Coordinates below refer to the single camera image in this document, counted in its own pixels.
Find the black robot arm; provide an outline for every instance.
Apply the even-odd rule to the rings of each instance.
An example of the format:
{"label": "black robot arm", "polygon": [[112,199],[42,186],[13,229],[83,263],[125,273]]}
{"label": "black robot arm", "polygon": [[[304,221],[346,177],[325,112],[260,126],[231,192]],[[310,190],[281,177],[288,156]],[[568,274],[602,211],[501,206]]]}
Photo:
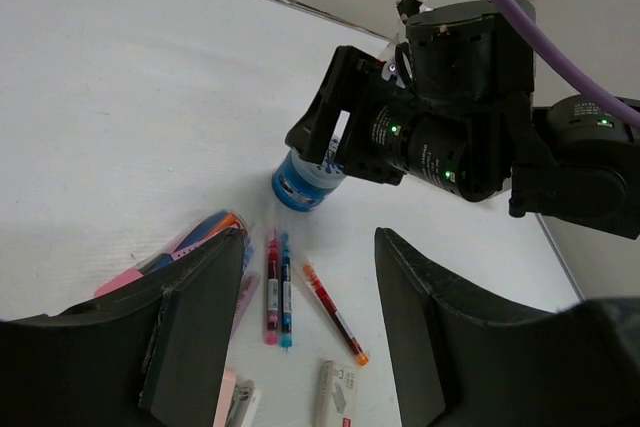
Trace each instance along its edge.
{"label": "black robot arm", "polygon": [[406,30],[393,62],[338,47],[287,145],[322,163],[347,112],[335,158],[346,175],[397,185],[411,174],[471,202],[511,178],[514,217],[638,237],[638,130],[579,95],[532,108],[533,51],[491,2],[414,15]]}

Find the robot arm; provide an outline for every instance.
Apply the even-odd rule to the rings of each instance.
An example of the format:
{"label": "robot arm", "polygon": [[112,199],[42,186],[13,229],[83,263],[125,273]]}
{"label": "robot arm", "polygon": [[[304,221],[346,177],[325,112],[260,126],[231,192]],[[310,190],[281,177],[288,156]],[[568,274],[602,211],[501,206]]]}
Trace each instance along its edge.
{"label": "robot arm", "polygon": [[532,108],[533,51],[489,1],[413,15],[406,35],[391,64],[338,47],[287,145],[320,164],[345,111],[335,161],[347,175],[398,185],[410,174],[470,202],[511,178],[514,217],[638,237],[640,131],[580,95]]}

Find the cable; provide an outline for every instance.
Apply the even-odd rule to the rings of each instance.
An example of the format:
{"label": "cable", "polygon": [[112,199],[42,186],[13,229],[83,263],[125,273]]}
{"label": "cable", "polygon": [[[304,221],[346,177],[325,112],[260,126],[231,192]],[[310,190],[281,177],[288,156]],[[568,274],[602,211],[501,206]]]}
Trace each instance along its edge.
{"label": "cable", "polygon": [[614,117],[640,128],[640,113],[616,99],[571,62],[514,0],[491,0],[511,26],[560,77]]}

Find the white table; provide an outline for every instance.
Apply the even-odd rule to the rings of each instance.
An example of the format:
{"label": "white table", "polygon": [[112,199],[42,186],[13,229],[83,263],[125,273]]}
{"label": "white table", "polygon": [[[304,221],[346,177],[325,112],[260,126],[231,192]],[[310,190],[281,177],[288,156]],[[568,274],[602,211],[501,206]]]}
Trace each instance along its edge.
{"label": "white table", "polygon": [[[384,42],[266,0],[0,0],[0,317],[55,314],[221,207],[264,215],[268,175],[335,46]],[[509,299],[576,301],[533,216],[470,205],[414,179],[348,179],[298,244],[372,361],[359,425],[400,425],[373,262],[377,226]],[[253,269],[262,271],[261,264]],[[295,348],[261,341],[260,296],[228,364],[264,396],[255,425],[310,425],[322,360],[350,362],[294,288]]]}

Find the tabletop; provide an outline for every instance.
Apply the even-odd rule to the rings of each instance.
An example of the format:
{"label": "tabletop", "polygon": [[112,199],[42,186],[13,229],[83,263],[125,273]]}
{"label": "tabletop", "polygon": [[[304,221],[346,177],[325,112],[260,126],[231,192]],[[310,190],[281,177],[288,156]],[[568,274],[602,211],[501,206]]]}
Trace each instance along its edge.
{"label": "tabletop", "polygon": [[[337,45],[385,42],[268,0],[0,0],[0,317],[55,314],[220,208],[259,223],[287,130]],[[373,259],[378,226],[499,295],[577,297],[537,219],[407,178],[347,179],[316,212],[281,210],[371,353],[358,423],[400,425]],[[256,252],[249,267],[264,273]],[[254,425],[311,425],[324,360],[352,359],[294,283],[294,348],[261,341],[262,289],[227,363],[263,391]]]}

